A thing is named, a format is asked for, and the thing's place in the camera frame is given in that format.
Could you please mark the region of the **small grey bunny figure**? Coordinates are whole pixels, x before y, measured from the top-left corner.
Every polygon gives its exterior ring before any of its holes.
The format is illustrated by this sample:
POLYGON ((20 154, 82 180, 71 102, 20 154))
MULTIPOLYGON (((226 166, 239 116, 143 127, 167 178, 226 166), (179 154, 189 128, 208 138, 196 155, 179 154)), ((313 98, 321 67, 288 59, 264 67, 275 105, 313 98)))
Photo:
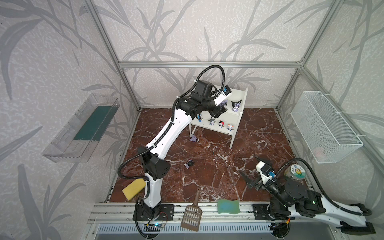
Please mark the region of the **small grey bunny figure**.
POLYGON ((216 119, 215 119, 215 118, 210 118, 210 119, 209 119, 209 124, 210 124, 210 126, 213 126, 213 125, 215 124, 215 122, 216 122, 216 119))

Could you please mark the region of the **white hooded Doraemon figure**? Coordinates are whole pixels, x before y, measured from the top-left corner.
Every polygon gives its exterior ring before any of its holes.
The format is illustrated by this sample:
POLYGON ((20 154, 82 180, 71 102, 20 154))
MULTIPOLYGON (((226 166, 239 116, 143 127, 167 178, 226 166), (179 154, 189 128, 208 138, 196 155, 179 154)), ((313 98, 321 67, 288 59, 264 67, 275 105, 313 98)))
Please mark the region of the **white hooded Doraemon figure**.
POLYGON ((234 129, 234 126, 232 124, 227 125, 227 130, 230 132, 234 129))

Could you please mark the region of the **black Kuromi figure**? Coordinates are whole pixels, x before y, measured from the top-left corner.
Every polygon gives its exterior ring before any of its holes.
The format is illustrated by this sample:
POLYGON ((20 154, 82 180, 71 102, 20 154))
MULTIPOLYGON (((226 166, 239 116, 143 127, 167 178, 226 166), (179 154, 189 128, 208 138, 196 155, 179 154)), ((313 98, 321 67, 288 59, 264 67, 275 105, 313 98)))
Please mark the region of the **black Kuromi figure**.
POLYGON ((192 167, 194 165, 194 161, 193 160, 188 160, 184 166, 186 167, 186 169, 189 169, 190 167, 192 167))

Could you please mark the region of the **purple bat Kuromi figure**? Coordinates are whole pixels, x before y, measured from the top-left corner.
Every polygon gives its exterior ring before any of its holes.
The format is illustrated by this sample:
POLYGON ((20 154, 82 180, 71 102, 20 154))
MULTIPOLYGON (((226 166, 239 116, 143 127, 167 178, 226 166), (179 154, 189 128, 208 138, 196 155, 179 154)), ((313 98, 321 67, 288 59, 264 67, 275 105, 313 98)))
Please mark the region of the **purple bat Kuromi figure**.
POLYGON ((241 109, 242 100, 239 101, 231 101, 232 103, 232 111, 238 112, 241 109))

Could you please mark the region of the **purple dress Kuromi figure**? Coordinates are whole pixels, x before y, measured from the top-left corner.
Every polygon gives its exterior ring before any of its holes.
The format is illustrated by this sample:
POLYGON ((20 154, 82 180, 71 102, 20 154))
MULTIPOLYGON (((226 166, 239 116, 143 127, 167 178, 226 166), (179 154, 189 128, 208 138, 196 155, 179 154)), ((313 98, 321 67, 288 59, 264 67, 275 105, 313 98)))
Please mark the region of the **purple dress Kuromi figure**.
POLYGON ((194 143, 198 143, 199 142, 199 138, 196 137, 195 135, 192 135, 192 137, 189 139, 189 141, 194 142, 194 143))

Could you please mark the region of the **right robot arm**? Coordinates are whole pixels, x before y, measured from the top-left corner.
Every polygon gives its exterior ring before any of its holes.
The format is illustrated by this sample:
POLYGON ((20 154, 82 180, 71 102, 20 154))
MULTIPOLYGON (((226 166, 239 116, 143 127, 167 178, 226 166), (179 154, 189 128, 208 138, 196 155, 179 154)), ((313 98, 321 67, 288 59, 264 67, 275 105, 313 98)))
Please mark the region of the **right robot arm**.
POLYGON ((281 224, 271 225, 272 231, 284 229, 289 232, 290 220, 309 219, 332 225, 347 235, 364 236, 376 233, 373 224, 367 221, 372 211, 363 204, 345 205, 333 201, 304 159, 291 159, 278 171, 274 171, 270 161, 259 159, 256 170, 259 176, 255 180, 248 178, 243 172, 240 174, 250 189, 270 194, 269 203, 254 204, 253 211, 256 220, 281 221, 281 224), (280 180, 283 170, 296 162, 301 162, 307 167, 319 188, 318 192, 289 177, 284 181, 280 180))

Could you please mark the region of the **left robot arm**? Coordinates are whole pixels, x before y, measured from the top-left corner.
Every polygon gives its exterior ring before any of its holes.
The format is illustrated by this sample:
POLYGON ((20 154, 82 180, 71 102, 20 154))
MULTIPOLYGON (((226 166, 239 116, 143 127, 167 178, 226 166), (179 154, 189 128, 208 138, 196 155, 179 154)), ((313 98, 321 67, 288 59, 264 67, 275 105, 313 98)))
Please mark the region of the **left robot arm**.
POLYGON ((185 93, 177 97, 172 106, 172 114, 168 122, 145 147, 138 149, 138 154, 131 157, 118 168, 118 176, 125 180, 143 179, 145 196, 141 201, 145 210, 155 211, 161 206, 161 188, 163 177, 170 170, 171 165, 165 160, 167 153, 186 126, 188 126, 202 112, 208 112, 211 117, 217 119, 226 112, 221 102, 232 93, 225 86, 225 71, 219 65, 211 65, 205 68, 195 80, 194 85, 185 93), (222 74, 221 86, 217 89, 213 84, 203 81, 202 76, 211 69, 218 69, 222 74), (143 176, 127 176, 123 168, 139 158, 144 168, 143 176))

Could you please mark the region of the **white two-tier metal shelf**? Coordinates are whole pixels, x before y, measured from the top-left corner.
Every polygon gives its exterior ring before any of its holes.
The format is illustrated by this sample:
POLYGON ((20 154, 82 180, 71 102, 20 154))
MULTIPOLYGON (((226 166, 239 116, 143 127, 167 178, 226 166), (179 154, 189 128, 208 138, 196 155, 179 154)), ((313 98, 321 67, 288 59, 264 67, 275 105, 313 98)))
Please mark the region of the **white two-tier metal shelf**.
POLYGON ((230 149, 232 149, 232 146, 233 146, 233 143, 235 140, 235 136, 236 136, 237 130, 239 128, 240 121, 241 121, 241 118, 242 118, 242 115, 244 112, 247 93, 248 93, 248 89, 245 89, 244 91, 232 89, 232 94, 231 94, 231 96, 229 96, 227 98, 228 101, 227 101, 227 105, 225 106, 227 108, 227 111, 216 119, 216 122, 213 126, 210 126, 210 124, 209 124, 209 119, 211 118, 211 115, 209 114, 209 112, 207 112, 207 111, 202 112, 201 113, 201 116, 203 119, 202 122, 199 122, 198 119, 194 119, 189 124, 190 137, 192 137, 192 135, 194 135, 197 127, 216 131, 216 132, 219 132, 222 134, 232 136, 231 143, 230 143, 230 149), (239 100, 242 100, 241 109, 238 112, 233 112, 231 101, 239 101, 239 100), (219 121, 225 122, 225 125, 223 128, 219 127, 219 121), (234 129, 230 132, 227 130, 228 124, 232 124, 234 126, 234 129))

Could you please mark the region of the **round tape roll cartoon label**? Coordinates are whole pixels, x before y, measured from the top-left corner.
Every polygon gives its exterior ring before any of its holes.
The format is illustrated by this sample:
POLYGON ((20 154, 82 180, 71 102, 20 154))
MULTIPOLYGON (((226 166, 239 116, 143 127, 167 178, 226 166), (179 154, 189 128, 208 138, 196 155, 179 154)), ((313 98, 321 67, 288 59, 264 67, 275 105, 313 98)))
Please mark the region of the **round tape roll cartoon label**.
POLYGON ((298 164, 291 164, 284 171, 285 177, 289 177, 289 178, 291 178, 293 180, 297 180, 297 181, 304 180, 306 175, 307 175, 306 170, 298 164))

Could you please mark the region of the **green wavy sponge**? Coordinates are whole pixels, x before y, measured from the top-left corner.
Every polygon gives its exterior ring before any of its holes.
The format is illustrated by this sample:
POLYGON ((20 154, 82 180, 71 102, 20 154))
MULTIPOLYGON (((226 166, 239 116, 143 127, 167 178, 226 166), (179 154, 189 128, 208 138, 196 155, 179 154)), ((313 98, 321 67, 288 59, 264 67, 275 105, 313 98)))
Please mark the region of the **green wavy sponge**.
POLYGON ((238 200, 218 200, 218 214, 239 214, 240 202, 238 200))

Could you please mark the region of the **brown plastic litter scoop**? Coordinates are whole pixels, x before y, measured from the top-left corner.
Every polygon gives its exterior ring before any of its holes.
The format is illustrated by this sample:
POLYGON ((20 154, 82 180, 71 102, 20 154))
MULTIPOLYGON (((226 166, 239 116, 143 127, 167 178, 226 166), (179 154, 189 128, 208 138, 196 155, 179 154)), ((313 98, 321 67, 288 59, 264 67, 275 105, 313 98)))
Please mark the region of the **brown plastic litter scoop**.
POLYGON ((192 205, 187 205, 184 211, 181 228, 198 232, 202 218, 202 209, 198 206, 198 200, 201 189, 198 188, 192 205))

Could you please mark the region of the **small circuit board with LED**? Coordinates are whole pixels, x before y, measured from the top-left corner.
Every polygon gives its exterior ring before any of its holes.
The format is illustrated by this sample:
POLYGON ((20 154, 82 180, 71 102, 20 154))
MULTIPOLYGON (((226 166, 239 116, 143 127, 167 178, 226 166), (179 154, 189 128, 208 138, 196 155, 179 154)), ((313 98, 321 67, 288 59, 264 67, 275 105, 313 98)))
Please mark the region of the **small circuit board with LED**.
POLYGON ((165 228, 166 223, 147 223, 145 225, 147 231, 159 231, 162 228, 165 228))

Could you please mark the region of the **yellow green sponge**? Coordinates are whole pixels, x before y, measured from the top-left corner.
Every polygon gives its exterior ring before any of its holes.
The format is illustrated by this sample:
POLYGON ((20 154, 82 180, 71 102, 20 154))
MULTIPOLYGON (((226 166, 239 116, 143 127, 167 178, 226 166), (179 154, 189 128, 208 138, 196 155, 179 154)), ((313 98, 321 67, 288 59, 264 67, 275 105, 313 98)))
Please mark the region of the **yellow green sponge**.
POLYGON ((128 201, 132 200, 137 194, 139 194, 146 187, 146 181, 144 179, 136 179, 125 187, 122 192, 128 201))

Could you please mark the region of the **clear plastic wall tray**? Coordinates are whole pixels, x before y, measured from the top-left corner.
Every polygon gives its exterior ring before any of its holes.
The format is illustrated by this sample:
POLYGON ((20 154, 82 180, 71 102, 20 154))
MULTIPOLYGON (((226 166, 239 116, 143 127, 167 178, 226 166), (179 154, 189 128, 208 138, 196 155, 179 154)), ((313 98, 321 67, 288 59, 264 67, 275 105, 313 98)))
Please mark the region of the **clear plastic wall tray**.
POLYGON ((54 163, 86 163, 120 107, 117 97, 90 94, 42 155, 54 163))

